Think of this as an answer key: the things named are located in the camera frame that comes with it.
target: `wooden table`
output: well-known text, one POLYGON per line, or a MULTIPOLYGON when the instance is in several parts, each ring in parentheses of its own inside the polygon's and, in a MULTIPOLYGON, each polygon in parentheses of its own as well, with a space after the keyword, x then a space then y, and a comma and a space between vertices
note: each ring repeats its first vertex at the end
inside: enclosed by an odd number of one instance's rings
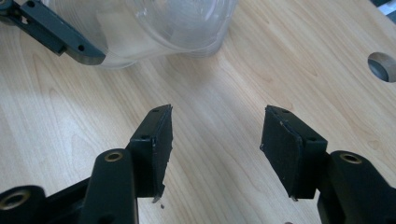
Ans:
POLYGON ((139 199, 141 223, 319 223, 317 201, 289 199, 259 151, 264 108, 289 109, 328 152, 361 154, 395 187, 396 83, 367 64, 396 59, 395 28, 368 0, 240 1, 215 56, 106 70, 0 25, 0 191, 73 185, 171 104, 164 209, 139 199))

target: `round hole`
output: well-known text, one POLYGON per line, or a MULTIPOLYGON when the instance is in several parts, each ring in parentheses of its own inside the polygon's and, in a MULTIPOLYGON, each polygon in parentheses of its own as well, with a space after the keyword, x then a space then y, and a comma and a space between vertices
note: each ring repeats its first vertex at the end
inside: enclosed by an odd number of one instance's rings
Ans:
POLYGON ((122 153, 120 152, 110 152, 105 156, 106 161, 119 161, 122 158, 122 153))
POLYGON ((25 203, 30 197, 30 192, 28 190, 19 190, 8 195, 0 202, 0 210, 9 210, 20 206, 25 203))
POLYGON ((35 2, 33 1, 28 1, 26 4, 28 7, 35 7, 35 2))
POLYGON ((344 161, 347 161, 349 163, 354 163, 354 164, 361 164, 362 160, 357 158, 354 155, 351 154, 347 154, 347 153, 343 153, 340 155, 341 159, 343 159, 344 161))
POLYGON ((84 48, 83 45, 78 46, 78 50, 79 50, 79 51, 84 51, 84 49, 85 49, 85 48, 84 48))
POLYGON ((372 53, 367 63, 372 73, 379 79, 386 82, 396 82, 396 61, 388 54, 372 53))
POLYGON ((99 218, 98 224, 111 224, 114 222, 115 217, 111 214, 104 215, 99 218))

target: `transparent plastic container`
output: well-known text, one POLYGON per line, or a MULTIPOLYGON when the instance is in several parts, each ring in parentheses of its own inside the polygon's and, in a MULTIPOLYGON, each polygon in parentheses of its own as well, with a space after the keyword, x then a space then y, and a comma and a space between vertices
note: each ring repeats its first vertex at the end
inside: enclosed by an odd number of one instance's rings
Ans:
POLYGON ((120 68, 171 53, 216 53, 237 0, 43 0, 120 68))

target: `wood grain surface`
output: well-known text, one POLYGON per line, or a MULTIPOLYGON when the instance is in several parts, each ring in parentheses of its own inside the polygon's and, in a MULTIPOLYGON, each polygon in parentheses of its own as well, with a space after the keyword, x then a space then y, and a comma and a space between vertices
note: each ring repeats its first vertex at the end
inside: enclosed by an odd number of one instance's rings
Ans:
POLYGON ((319 223, 317 201, 289 199, 259 150, 264 108, 291 110, 328 152, 361 154, 396 187, 396 83, 371 73, 373 52, 396 58, 396 29, 368 0, 240 1, 216 55, 119 70, 0 24, 0 191, 75 184, 171 104, 164 209, 139 199, 141 223, 319 223))

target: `light wood tabletop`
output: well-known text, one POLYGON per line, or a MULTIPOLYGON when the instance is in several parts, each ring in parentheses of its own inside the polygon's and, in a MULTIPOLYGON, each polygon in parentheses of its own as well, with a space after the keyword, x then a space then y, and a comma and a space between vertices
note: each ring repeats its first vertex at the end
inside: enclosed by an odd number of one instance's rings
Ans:
POLYGON ((164 209, 139 199, 141 223, 319 223, 318 193, 293 202, 259 149, 267 105, 293 112, 328 152, 367 158, 396 187, 396 83, 367 63, 376 52, 396 59, 396 26, 369 0, 240 1, 216 55, 113 70, 0 30, 1 192, 38 185, 51 195, 87 178, 97 155, 125 147, 167 104, 164 209))

